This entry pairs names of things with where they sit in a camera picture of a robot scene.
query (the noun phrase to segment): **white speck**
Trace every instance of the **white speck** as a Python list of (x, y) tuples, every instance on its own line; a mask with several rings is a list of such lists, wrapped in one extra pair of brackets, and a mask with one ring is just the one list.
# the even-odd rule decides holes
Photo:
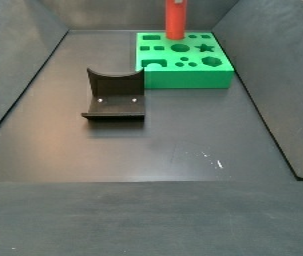
[(221, 164), (221, 161), (219, 161), (219, 160), (218, 160), (218, 165), (219, 165), (221, 169), (223, 169), (223, 167), (222, 167), (222, 164)]

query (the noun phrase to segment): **green foam block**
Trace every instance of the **green foam block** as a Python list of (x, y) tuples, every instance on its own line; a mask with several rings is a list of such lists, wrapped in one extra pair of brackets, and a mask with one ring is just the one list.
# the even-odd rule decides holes
[(146, 88), (229, 88), (234, 68), (211, 33), (136, 34), (136, 71), (146, 70)]

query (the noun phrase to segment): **red cylinder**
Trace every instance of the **red cylinder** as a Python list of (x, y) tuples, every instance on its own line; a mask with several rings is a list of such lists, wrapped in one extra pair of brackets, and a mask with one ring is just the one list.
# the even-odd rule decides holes
[(185, 38), (187, 0), (166, 0), (166, 32), (167, 38), (181, 40)]

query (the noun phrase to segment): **black curved bracket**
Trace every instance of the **black curved bracket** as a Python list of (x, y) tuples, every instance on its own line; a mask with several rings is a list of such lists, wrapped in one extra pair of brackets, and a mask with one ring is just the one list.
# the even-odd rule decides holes
[(143, 118), (145, 69), (123, 76), (107, 76), (87, 69), (92, 89), (88, 113), (82, 116), (96, 118)]

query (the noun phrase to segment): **circular hole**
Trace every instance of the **circular hole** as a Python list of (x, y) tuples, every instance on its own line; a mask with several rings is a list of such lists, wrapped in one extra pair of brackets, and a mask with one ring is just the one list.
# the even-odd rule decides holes
[(174, 44), (171, 46), (173, 51), (175, 52), (187, 52), (190, 50), (190, 47), (185, 44)]

